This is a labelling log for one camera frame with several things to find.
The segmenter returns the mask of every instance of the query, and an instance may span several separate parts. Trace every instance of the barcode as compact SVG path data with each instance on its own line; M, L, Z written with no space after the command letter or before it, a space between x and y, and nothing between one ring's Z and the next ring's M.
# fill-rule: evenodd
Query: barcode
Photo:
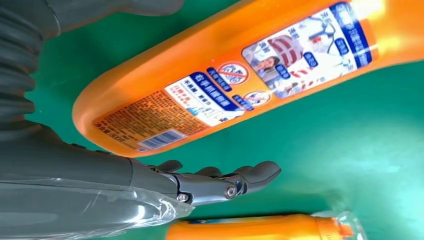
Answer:
M157 136L151 137L147 140L144 140L139 143L139 145L148 148L150 150L160 149L166 145L175 143L181 139L186 138L187 136L172 129L166 132L163 132Z

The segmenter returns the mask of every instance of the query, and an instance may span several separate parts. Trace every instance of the printed photo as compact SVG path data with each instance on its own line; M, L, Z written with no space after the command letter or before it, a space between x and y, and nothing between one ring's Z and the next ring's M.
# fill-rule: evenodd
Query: printed photo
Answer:
M327 12L245 48L242 55L275 95L286 98L353 71L354 61L340 50L343 44L349 51Z

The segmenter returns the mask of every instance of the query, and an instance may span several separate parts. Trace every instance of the screw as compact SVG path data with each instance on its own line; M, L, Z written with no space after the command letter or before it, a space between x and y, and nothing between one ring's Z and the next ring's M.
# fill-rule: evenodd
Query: screw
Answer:
M233 185L229 185L225 190L225 197L227 199L233 199L236 196L237 188Z
M177 199L178 201L182 202L182 203L186 203L186 202L188 202L188 201L189 201L190 196L189 196L189 195L187 195L187 194L185 194L185 193L180 193L180 194L176 197L176 199Z

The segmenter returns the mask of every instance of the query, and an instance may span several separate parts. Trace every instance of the robotic hand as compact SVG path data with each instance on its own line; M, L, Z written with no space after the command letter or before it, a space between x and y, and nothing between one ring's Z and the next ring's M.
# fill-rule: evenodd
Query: robotic hand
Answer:
M146 220L161 214L163 206L152 207L147 196L199 206L258 191L278 176L281 170L273 162L230 174L215 167L175 173L182 166L178 161L146 166L89 151L64 143L47 126L25 120L24 115L35 109L24 95L35 87L29 74L37 70L43 41L115 12L159 16L182 4L183 0L0 0L0 239L63 239L87 232L97 233L90 235L95 237L105 229L128 228L125 224L136 217ZM116 198L127 189L143 191Z

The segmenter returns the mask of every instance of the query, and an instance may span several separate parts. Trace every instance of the orange detergent bottle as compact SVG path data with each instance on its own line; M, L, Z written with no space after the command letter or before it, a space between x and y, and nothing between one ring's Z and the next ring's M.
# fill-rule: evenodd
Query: orange detergent bottle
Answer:
M166 240L367 240L350 212L337 217L267 216L179 222Z
M364 73L424 58L423 0L242 0L104 73L73 120L161 153Z

